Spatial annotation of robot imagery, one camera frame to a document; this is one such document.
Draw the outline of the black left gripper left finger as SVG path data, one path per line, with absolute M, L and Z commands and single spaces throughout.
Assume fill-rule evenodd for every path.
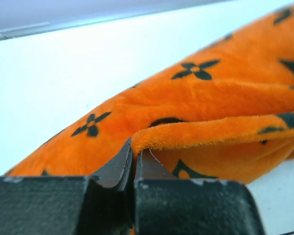
M 0 235 L 127 235 L 133 153 L 126 141 L 91 175 L 0 177 Z

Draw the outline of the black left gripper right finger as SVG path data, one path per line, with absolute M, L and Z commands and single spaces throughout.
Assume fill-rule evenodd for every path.
M 149 150 L 134 179 L 138 235 L 263 235 L 255 201 L 239 182 L 178 179 Z

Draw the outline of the orange black-patterned pillowcase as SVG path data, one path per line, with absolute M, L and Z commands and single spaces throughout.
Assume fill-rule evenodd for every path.
M 294 4 L 106 100 L 5 175 L 88 175 L 126 141 L 184 179 L 249 184 L 293 160 Z

